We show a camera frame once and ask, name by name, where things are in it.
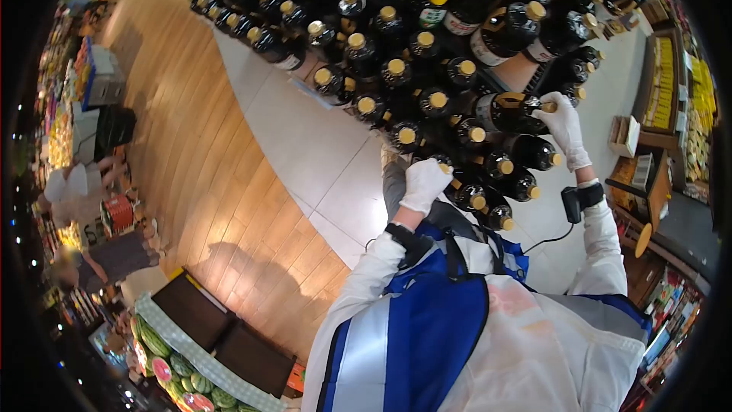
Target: wooden floor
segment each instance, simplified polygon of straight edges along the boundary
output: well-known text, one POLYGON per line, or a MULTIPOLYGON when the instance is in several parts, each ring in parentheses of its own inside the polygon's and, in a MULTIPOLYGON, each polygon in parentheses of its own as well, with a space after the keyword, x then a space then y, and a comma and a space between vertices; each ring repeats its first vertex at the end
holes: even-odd
POLYGON ((96 41, 127 74, 133 184, 170 254, 230 309, 306 360, 348 268, 279 181, 187 0, 117 1, 96 41))

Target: gloved hand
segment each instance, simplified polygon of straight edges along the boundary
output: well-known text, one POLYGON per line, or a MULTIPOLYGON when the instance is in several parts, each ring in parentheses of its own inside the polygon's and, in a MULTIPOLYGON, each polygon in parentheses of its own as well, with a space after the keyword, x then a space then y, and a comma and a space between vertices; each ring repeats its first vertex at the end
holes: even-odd
POLYGON ((582 145, 580 117, 567 96, 554 91, 545 94, 540 100, 542 102, 555 102, 556 111, 546 113, 537 109, 531 112, 531 116, 547 125, 554 141, 567 157, 567 167, 570 172, 592 165, 590 156, 582 145))
POLYGON ((432 203, 451 181, 452 167, 445 173, 434 158, 415 162, 406 171, 407 190, 399 205, 427 216, 432 203))

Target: watermelon display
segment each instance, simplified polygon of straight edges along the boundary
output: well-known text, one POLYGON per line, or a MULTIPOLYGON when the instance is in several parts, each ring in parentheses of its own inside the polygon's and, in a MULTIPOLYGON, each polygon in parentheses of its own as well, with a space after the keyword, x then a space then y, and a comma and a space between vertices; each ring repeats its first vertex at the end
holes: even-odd
POLYGON ((205 378, 200 372, 194 372, 193 375, 190 376, 190 382, 193 385, 193 388, 200 393, 210 393, 211 390, 214 389, 214 384, 211 383, 211 380, 205 378))
POLYGON ((141 325, 140 337, 142 337, 142 341, 147 345, 151 352, 161 358, 168 358, 170 356, 170 346, 166 344, 157 332, 155 332, 155 330, 147 323, 141 325))
POLYGON ((178 352, 173 352, 170 355, 170 367, 181 377, 190 377, 196 371, 193 369, 193 365, 178 352))
POLYGON ((236 398, 219 387, 213 389, 211 392, 211 398, 214 399, 214 404, 216 406, 224 409, 236 406, 236 398))

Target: white tile floor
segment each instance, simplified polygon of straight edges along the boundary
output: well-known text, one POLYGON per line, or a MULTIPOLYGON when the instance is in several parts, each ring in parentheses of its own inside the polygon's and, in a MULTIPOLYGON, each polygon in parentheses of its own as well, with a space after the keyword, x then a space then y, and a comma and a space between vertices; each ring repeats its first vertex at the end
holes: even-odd
MULTIPOLYGON (((617 161, 607 146, 610 119, 632 109, 648 32, 643 23, 611 41, 590 43, 608 59, 585 84, 588 98, 578 112, 585 148, 601 180, 617 161)), ((271 166, 313 226, 353 268, 363 246, 387 222, 379 140, 344 112, 324 109, 288 83, 287 73, 215 33, 236 98, 271 166)), ((529 203, 511 202, 517 226, 501 233, 525 249, 569 229, 559 192, 575 184, 574 176, 566 168, 535 175, 542 196, 529 203)), ((528 284, 546 293, 563 292, 585 258, 583 231, 577 225, 564 240, 532 250, 528 284)))

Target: person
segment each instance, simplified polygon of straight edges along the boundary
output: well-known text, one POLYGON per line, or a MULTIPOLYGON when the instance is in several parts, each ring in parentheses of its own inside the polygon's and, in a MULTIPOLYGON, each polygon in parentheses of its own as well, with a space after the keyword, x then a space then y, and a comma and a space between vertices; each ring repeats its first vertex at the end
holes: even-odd
POLYGON ((512 277, 501 253, 510 243, 479 235, 435 201, 452 169, 427 159, 405 174, 382 152, 391 223, 318 329, 303 411, 619 409, 648 321, 627 300, 615 223, 577 113, 559 93, 542 101, 557 110, 533 115, 566 155, 579 191, 596 195, 583 211, 586 262, 567 293, 537 293, 512 277))

